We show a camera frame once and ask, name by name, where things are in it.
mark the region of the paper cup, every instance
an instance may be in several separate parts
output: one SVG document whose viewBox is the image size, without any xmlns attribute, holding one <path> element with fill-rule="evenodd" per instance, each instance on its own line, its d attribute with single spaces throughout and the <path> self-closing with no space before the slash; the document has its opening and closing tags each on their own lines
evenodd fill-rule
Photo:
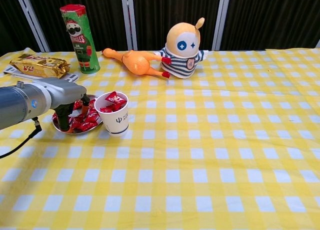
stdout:
<svg viewBox="0 0 320 230">
<path fill-rule="evenodd" d="M 128 118 L 128 97 L 122 92 L 116 92 L 118 96 L 126 100 L 126 104 L 118 111 L 115 112 L 101 112 L 101 107 L 106 107 L 112 105 L 112 102 L 106 100 L 106 97 L 111 92 L 104 93 L 99 96 L 95 103 L 94 107 L 98 111 L 101 120 L 108 131 L 110 136 L 123 136 L 126 134 L 129 128 L 129 118 Z"/>
</svg>

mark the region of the plate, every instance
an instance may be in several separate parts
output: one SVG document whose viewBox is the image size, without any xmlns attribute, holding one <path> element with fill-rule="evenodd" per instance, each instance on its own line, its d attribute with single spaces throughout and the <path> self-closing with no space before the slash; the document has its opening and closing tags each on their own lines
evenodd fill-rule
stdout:
<svg viewBox="0 0 320 230">
<path fill-rule="evenodd" d="M 97 98 L 98 98 L 98 96 L 95 96 L 95 95 L 88 95 L 88 97 L 90 98 L 90 100 L 94 100 L 94 99 L 97 99 Z M 74 117 L 74 116 L 78 116 L 79 114 L 81 114 L 81 108 L 80 108 L 80 109 L 73 110 L 73 111 L 72 111 L 72 114 L 70 114 L 69 116 Z M 53 126 L 55 127 L 56 130 L 58 130 L 59 132 L 62 132 L 62 133 L 64 133 L 64 134 L 69 134 L 69 135 L 83 134 L 83 133 L 86 133 L 86 132 L 89 132 L 89 131 L 95 129 L 96 127 L 98 127 L 98 126 L 102 123 L 101 118 L 99 117 L 96 122 L 98 123 L 98 125 L 97 125 L 97 126 L 94 126 L 93 128 L 91 128 L 91 129 L 89 129 L 89 130 L 87 130 L 87 131 L 80 132 L 80 131 L 78 131 L 78 130 L 74 130 L 73 133 L 67 133 L 67 132 L 64 132 L 64 131 L 61 131 L 61 130 L 60 130 L 59 125 L 58 125 L 58 121 L 53 121 L 53 120 L 52 120 Z"/>
</svg>

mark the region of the green pringles can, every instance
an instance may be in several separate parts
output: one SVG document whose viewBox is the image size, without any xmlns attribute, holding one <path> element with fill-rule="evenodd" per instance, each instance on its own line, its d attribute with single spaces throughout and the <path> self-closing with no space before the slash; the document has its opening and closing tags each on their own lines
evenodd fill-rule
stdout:
<svg viewBox="0 0 320 230">
<path fill-rule="evenodd" d="M 73 48 L 80 64 L 81 72 L 92 74 L 100 69 L 97 53 L 92 39 L 86 7 L 67 5 L 60 8 Z"/>
</svg>

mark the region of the black cable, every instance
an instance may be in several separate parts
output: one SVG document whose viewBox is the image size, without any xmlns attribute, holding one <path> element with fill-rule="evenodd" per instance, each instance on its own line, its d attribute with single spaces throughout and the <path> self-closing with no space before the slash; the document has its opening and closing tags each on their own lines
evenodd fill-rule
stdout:
<svg viewBox="0 0 320 230">
<path fill-rule="evenodd" d="M 23 145 L 25 145 L 31 138 L 33 138 L 35 135 L 37 135 L 39 132 L 42 131 L 40 123 L 38 121 L 37 117 L 32 118 L 32 120 L 34 121 L 34 125 L 35 125 L 35 130 L 19 145 L 17 146 L 15 149 L 13 149 L 10 152 L 7 152 L 6 154 L 3 154 L 0 156 L 1 158 L 5 158 L 13 153 L 15 153 L 16 151 L 18 151 Z"/>
</svg>

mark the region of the gold wrapper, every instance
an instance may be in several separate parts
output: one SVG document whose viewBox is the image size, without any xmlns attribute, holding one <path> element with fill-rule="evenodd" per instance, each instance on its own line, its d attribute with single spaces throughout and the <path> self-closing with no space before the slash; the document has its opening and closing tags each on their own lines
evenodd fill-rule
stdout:
<svg viewBox="0 0 320 230">
<path fill-rule="evenodd" d="M 23 54 L 11 60 L 10 65 L 26 75 L 44 78 L 61 78 L 70 70 L 69 64 L 65 60 L 31 54 Z"/>
</svg>

